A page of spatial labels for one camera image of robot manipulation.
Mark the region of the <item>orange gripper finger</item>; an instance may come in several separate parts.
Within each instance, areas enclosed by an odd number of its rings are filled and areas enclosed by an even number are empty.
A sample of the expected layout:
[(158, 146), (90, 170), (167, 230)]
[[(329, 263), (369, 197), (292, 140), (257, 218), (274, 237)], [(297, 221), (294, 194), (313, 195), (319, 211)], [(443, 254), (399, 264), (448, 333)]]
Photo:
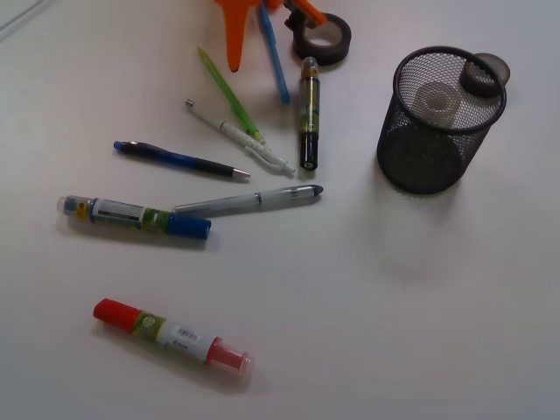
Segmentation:
[(221, 8), (227, 45), (227, 63), (232, 73), (239, 70), (242, 61), (245, 25), (251, 8), (260, 4), (259, 0), (216, 0)]
[(290, 11), (288, 22), (291, 25), (303, 22), (310, 26), (321, 26), (327, 22), (326, 15), (307, 0), (287, 0), (286, 8)]

